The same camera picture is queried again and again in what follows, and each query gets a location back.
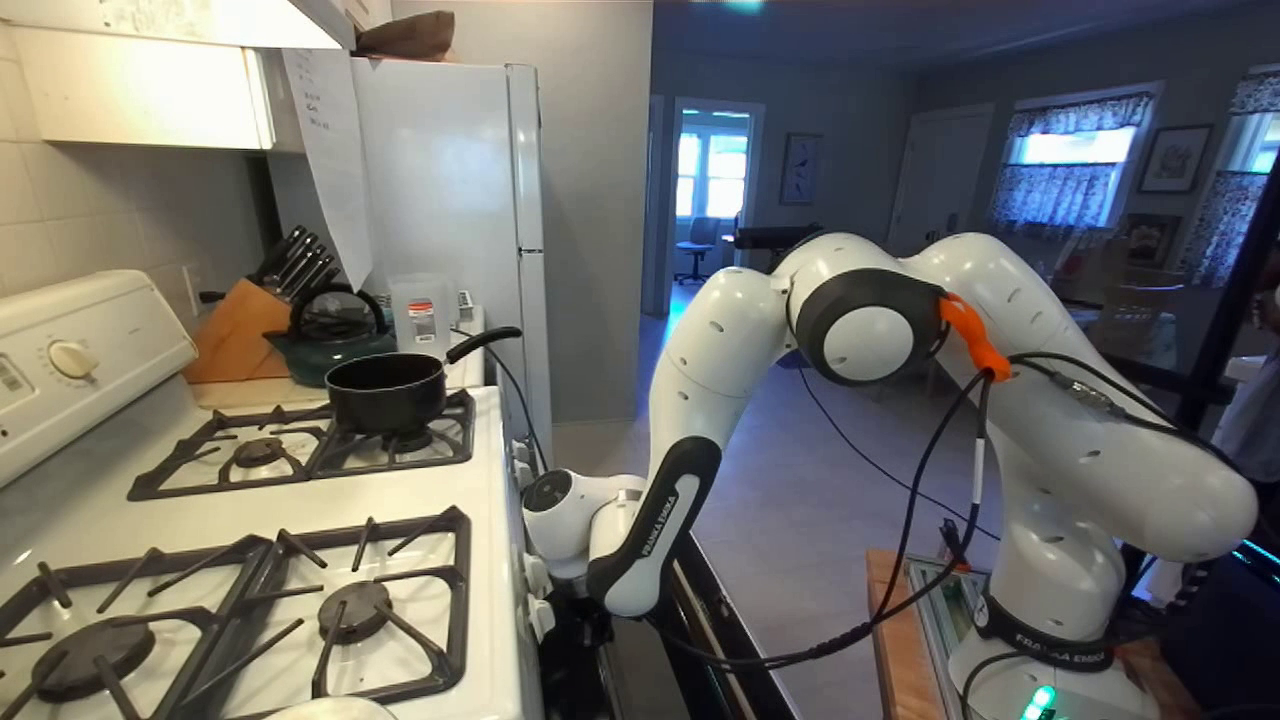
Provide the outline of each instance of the table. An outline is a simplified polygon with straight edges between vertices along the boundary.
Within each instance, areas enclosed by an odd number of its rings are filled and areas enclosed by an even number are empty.
[[[893,554],[867,554],[867,611],[881,603],[893,572]],[[906,601],[912,579],[902,577],[893,601]],[[908,610],[878,629],[878,667],[883,720],[945,720],[942,685],[928,659],[922,617]],[[1162,720],[1201,717],[1188,689],[1172,676],[1155,642],[1118,647],[1119,663],[1155,695]]]

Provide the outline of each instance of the ceiling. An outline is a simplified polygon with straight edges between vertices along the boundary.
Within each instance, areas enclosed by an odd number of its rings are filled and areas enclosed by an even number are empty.
[[[931,68],[1262,0],[662,0],[671,50]]]

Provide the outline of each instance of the gas stove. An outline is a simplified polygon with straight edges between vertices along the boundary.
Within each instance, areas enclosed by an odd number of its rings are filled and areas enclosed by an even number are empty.
[[[402,448],[202,409],[189,361],[142,274],[0,300],[0,720],[541,717],[498,390]]]

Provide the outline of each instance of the curtain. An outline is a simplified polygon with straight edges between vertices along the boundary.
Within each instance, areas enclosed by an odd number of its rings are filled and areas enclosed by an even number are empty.
[[[1013,117],[1013,140],[1146,128],[1148,93],[1088,103],[1048,103]],[[995,226],[1109,227],[1124,166],[1019,166],[1009,158],[995,182]]]
[[[1280,112],[1280,72],[1243,77],[1238,83],[1231,125],[1247,128],[1247,125],[1262,125],[1269,112]],[[1226,290],[1226,280],[1238,270],[1238,257],[1266,184],[1269,184],[1266,172],[1238,172],[1230,160],[1220,166],[1215,182],[1208,184],[1197,235],[1184,254],[1184,270],[1193,274],[1193,286]]]

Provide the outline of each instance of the stove control panel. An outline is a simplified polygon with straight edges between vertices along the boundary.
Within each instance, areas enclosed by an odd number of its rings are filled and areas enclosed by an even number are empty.
[[[146,274],[0,300],[0,490],[195,358]]]

